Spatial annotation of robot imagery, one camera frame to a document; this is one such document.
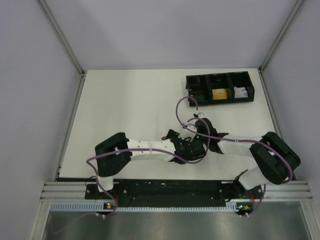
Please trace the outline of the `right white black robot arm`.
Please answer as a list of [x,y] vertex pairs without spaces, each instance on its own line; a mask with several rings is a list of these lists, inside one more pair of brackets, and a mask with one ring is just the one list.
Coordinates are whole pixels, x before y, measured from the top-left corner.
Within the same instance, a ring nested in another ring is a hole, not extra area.
[[209,140],[210,151],[255,160],[256,167],[245,170],[234,181],[247,191],[267,183],[286,184],[301,164],[298,155],[275,132],[250,138],[217,132],[207,118],[196,119],[194,125],[200,138]]

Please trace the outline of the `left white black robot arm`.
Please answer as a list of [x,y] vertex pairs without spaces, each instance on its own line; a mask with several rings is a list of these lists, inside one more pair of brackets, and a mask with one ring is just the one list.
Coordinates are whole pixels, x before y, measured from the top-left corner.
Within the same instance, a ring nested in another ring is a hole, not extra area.
[[207,154],[198,138],[181,136],[172,129],[160,141],[133,140],[127,138],[124,132],[118,132],[96,145],[94,150],[99,192],[112,190],[114,176],[131,161],[157,160],[183,165],[193,164]]

